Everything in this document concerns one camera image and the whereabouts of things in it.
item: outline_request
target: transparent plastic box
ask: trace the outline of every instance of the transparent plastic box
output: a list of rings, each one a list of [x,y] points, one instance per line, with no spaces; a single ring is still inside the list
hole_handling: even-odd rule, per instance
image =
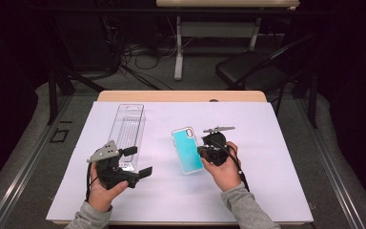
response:
[[[109,140],[114,140],[117,149],[126,149],[132,146],[138,148],[136,154],[120,158],[119,166],[125,171],[135,171],[137,167],[144,126],[143,104],[119,105]]]

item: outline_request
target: teal phone case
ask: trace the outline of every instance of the teal phone case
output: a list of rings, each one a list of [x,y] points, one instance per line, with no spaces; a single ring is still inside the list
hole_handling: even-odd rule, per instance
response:
[[[199,171],[204,168],[197,152],[197,142],[193,128],[187,127],[172,132],[174,148],[180,158],[184,174]]]

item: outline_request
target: gray floor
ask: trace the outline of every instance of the gray floor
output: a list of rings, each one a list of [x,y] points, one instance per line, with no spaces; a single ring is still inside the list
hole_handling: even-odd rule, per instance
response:
[[[224,48],[221,46],[232,44],[224,40],[201,40],[192,44],[185,50],[181,81],[173,79],[172,57],[160,59],[157,66],[150,70],[139,70],[133,61],[128,66],[156,76],[176,90],[224,90],[225,85],[214,75],[214,65],[226,58],[226,55],[215,54],[208,49],[201,50],[195,45],[205,47],[204,44],[208,44],[212,49],[213,46]],[[272,44],[270,37],[260,37],[256,49],[267,52]],[[227,49],[230,52],[242,49],[240,46],[233,48],[229,45]],[[148,56],[139,56],[136,63],[142,67],[149,67],[155,61]],[[95,82],[112,90],[150,90],[123,72]],[[155,80],[153,83],[166,89]],[[74,82],[74,86],[77,89],[75,96],[65,97],[59,94],[63,109],[51,127],[46,126],[49,118],[48,85],[45,84],[36,90],[39,104],[33,119],[0,173],[0,227],[63,227],[45,221],[45,216],[51,205],[51,195],[55,193],[62,179],[72,147],[83,128],[92,102],[97,97],[92,89],[79,82]],[[315,225],[317,228],[366,228],[366,192],[337,147],[336,133],[328,112],[329,104],[322,96],[318,98],[317,130],[311,128],[305,120],[305,106],[304,100],[293,100],[286,95],[278,121],[301,185],[307,199],[314,206],[312,212]],[[70,130],[66,144],[47,143],[53,137],[55,128]],[[35,163],[27,163],[30,160],[34,160]],[[19,175],[22,171],[31,171],[32,176],[22,178]],[[23,181],[25,186],[14,185],[15,181],[19,180]],[[311,225],[296,228],[311,228]]]

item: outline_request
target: black chair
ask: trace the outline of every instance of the black chair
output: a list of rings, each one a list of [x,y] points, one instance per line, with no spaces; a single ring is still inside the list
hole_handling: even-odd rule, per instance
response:
[[[281,104],[284,87],[300,76],[308,74],[313,60],[309,49],[315,41],[315,35],[310,34],[269,56],[263,56],[253,51],[245,51],[218,63],[216,74],[228,84],[228,90],[251,90],[269,94],[280,89],[275,114]]]

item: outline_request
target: white table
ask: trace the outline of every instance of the white table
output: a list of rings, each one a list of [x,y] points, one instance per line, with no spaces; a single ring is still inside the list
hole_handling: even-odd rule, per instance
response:
[[[290,8],[299,5],[298,0],[156,0],[158,7],[166,8]],[[176,65],[174,79],[182,79],[182,36],[199,37],[250,37],[248,49],[252,51],[258,36],[261,18],[254,22],[183,22],[176,21]]]
[[[74,218],[85,199],[86,159],[108,141],[115,112],[123,103],[93,104],[47,220],[67,223]],[[185,126],[194,128],[199,145],[203,130],[235,126],[223,134],[239,146],[243,171],[262,209],[278,223],[313,221],[270,103],[128,103],[145,105],[138,170],[152,166],[153,173],[113,201],[111,224],[235,224],[207,171],[181,172],[171,132]]]

